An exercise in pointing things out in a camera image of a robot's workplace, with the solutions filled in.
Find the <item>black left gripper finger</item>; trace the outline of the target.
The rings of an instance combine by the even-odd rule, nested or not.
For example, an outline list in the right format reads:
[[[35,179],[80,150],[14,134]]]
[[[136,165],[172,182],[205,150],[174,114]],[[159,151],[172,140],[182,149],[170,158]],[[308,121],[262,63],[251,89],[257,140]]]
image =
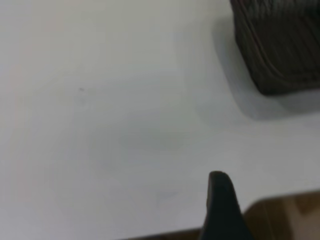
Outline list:
[[[242,215],[234,185],[222,171],[208,177],[206,216],[200,240],[249,240],[251,232]]]

